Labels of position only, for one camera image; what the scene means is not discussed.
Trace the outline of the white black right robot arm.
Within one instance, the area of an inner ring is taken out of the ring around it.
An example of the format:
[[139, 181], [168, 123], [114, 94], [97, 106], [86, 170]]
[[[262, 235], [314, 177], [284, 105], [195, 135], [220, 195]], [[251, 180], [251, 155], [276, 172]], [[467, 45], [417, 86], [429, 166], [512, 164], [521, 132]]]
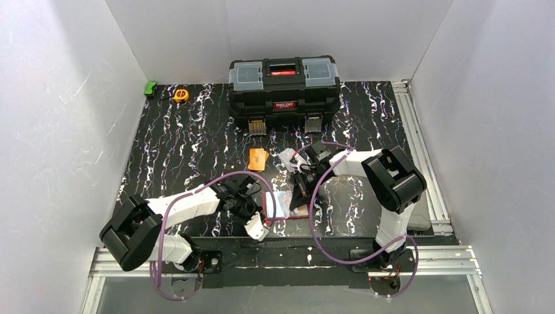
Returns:
[[341, 260], [319, 250], [337, 264], [366, 264], [378, 259], [383, 266], [398, 259], [410, 240], [408, 222], [415, 205], [427, 189], [427, 182], [399, 146], [358, 151], [345, 144], [319, 141], [283, 157], [290, 168], [294, 188], [290, 211], [307, 205], [313, 209], [319, 187], [328, 179], [340, 176], [365, 177], [382, 208], [373, 253], [357, 260]]

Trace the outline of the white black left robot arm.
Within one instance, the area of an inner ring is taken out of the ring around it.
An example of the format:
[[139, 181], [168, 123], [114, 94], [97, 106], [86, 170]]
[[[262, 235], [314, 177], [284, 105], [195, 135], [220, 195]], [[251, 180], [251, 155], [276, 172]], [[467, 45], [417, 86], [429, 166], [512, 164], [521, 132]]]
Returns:
[[238, 219], [247, 235], [262, 241], [268, 235], [264, 214], [251, 196], [258, 182], [253, 173], [235, 171], [197, 188], [161, 198], [130, 196], [99, 233], [99, 239], [123, 271], [146, 262], [175, 264], [180, 270], [203, 272], [213, 253], [205, 254], [182, 235], [165, 231], [182, 222], [219, 211]]

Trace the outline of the red leather card holder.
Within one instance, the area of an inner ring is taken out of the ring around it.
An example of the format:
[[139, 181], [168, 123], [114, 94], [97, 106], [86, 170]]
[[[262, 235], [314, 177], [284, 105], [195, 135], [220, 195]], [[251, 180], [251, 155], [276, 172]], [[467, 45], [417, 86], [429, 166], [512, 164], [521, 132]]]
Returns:
[[263, 213], [270, 220], [308, 218], [307, 205], [290, 209], [292, 199], [292, 190], [266, 192], [262, 199]]

